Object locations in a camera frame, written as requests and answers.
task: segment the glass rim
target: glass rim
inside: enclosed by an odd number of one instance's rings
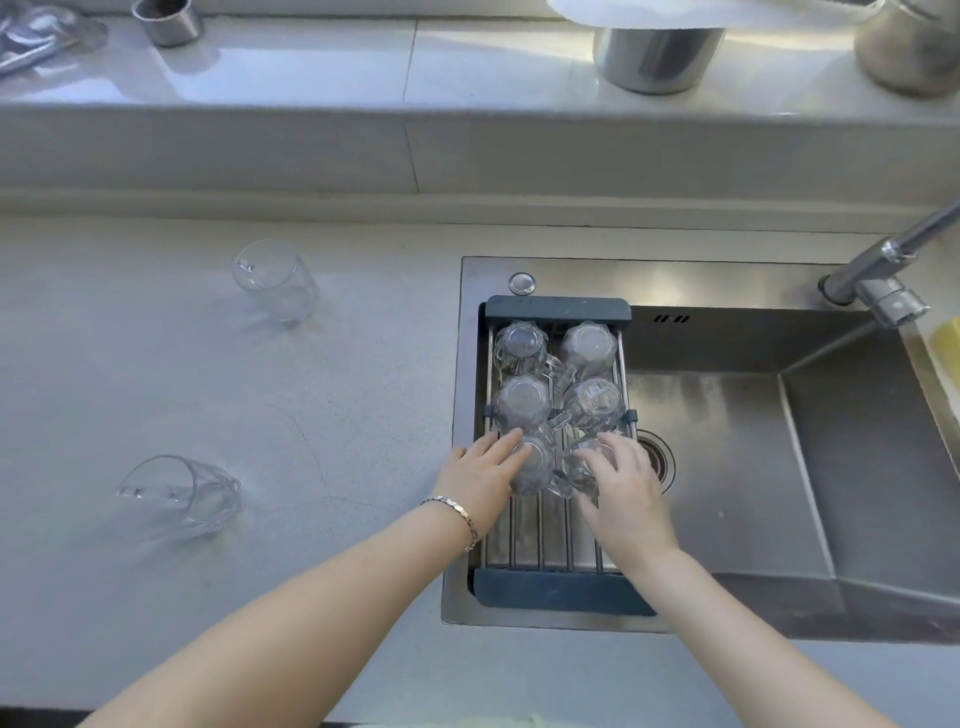
[[[193,508],[193,502],[197,498],[197,480],[199,476],[197,475],[197,469],[193,467],[193,461],[189,458],[183,457],[182,455],[174,454],[165,454],[165,455],[154,455],[153,457],[148,457],[143,462],[133,467],[129,473],[127,473],[123,480],[120,481],[120,485],[117,486],[116,491],[114,492],[117,496],[124,495],[123,490],[124,486],[127,484],[127,481],[130,480],[131,476],[136,473],[138,470],[143,468],[145,465],[149,465],[155,460],[179,460],[183,465],[186,466],[186,469],[190,471],[190,478],[193,480],[193,488],[190,489],[190,501],[186,504],[186,507],[183,509],[183,515],[185,516],[190,512],[190,509]]]
[[[252,283],[252,281],[248,279],[241,282],[241,280],[237,277],[237,268],[243,269],[243,266],[240,265],[240,261],[243,259],[244,253],[250,250],[251,248],[255,248],[256,246],[261,245],[262,243],[273,243],[274,245],[282,245],[289,248],[290,252],[293,254],[293,265],[290,266],[290,270],[287,272],[286,277],[281,282],[275,283],[274,285],[269,285],[269,286],[256,285],[255,283]],[[300,267],[300,253],[298,253],[297,251],[297,246],[295,246],[293,243],[287,242],[286,240],[278,240],[274,237],[265,237],[262,240],[254,240],[250,245],[248,245],[246,248],[240,251],[240,253],[237,254],[237,257],[233,259],[232,273],[233,273],[233,280],[236,281],[236,284],[239,285],[241,288],[243,288],[245,291],[272,291],[275,288],[279,288],[281,285],[285,285],[287,281],[289,281],[294,276],[294,274],[297,272],[297,269],[299,267]]]

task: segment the window sill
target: window sill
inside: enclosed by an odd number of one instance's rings
[[[132,19],[106,22],[106,49],[3,81],[0,105],[960,126],[960,97],[866,80],[850,32],[730,32],[698,88],[649,97],[599,78],[591,30],[560,21],[214,17],[163,52]]]

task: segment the bracelet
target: bracelet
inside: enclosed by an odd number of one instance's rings
[[[429,503],[431,500],[436,500],[438,503],[442,503],[443,505],[450,506],[450,508],[452,508],[453,510],[455,510],[457,513],[459,513],[461,516],[464,517],[464,521],[466,521],[467,525],[470,527],[470,536],[473,539],[470,545],[467,546],[467,548],[465,548],[464,551],[473,551],[474,547],[477,545],[477,542],[480,540],[480,538],[477,536],[477,529],[473,525],[473,519],[470,517],[470,514],[464,509],[462,505],[460,505],[460,503],[458,503],[456,500],[451,500],[446,496],[429,497],[423,503]]]

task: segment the yellow sponge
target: yellow sponge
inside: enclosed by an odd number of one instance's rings
[[[947,321],[930,338],[937,358],[960,388],[960,317]]]

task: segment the kitchen counter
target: kitchen counter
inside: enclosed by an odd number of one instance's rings
[[[229,265],[281,237],[320,285],[296,329]],[[5,219],[0,269],[0,704],[94,708],[250,599],[414,507],[450,446],[464,255],[845,262],[873,235]],[[960,312],[960,252],[905,279]],[[951,389],[954,411],[960,398]],[[116,483],[175,452],[226,468],[244,509],[179,545],[101,526]],[[438,580],[331,719],[542,716],[734,726],[671,636],[443,625]],[[960,714],[960,648],[801,643],[903,725]]]

